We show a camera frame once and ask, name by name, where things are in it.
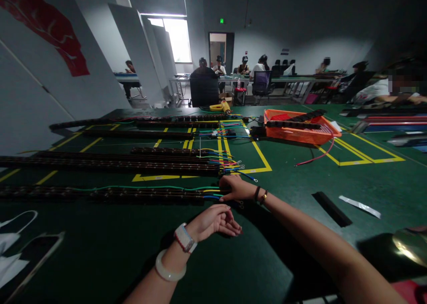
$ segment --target door frame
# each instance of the door frame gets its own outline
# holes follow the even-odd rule
[[[208,66],[210,67],[210,62],[211,62],[211,58],[210,58],[210,35],[212,34],[212,33],[222,33],[222,34],[226,34],[226,38],[227,37],[229,37],[229,34],[230,35],[232,35],[233,36],[233,43],[232,43],[232,45],[231,45],[231,56],[230,56],[230,62],[231,62],[231,64],[229,65],[229,64],[227,64],[227,66],[226,66],[226,72],[227,72],[227,74],[232,74],[233,73],[233,53],[234,53],[234,33],[233,32],[217,32],[217,31],[214,31],[214,32],[208,32],[208,45],[209,45],[209,64],[208,64]],[[227,62],[229,61],[229,56],[227,56],[227,54],[228,54],[228,52],[227,52],[227,44],[226,44],[226,57],[227,57]]]

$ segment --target orange plastic basket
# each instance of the orange plastic basket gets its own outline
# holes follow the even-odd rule
[[[291,112],[286,110],[266,109],[264,111],[264,124],[273,116],[288,114],[290,118],[304,115],[305,113]],[[323,116],[315,117],[310,120],[312,123],[320,124],[319,130],[295,129],[295,128],[278,128],[267,127],[267,136],[279,139],[290,140],[294,142],[304,142],[313,145],[323,145],[332,139],[332,133],[335,137],[341,137],[341,133],[331,125],[331,123]]]

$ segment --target gold bracelet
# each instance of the gold bracelet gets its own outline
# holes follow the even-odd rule
[[[259,202],[261,205],[264,204],[264,202],[266,201],[267,194],[268,194],[268,190],[266,190],[266,192],[264,193],[264,195],[261,196],[261,201]]]

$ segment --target purple chair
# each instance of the purple chair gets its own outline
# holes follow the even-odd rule
[[[258,106],[263,96],[270,95],[275,84],[271,83],[271,70],[254,72],[254,83],[252,84],[252,95],[255,96],[255,106]]]

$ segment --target doorway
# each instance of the doorway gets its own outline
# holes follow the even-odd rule
[[[233,73],[233,32],[210,32],[209,33],[209,67],[217,64],[217,56],[222,57],[221,65],[225,66],[227,75]]]

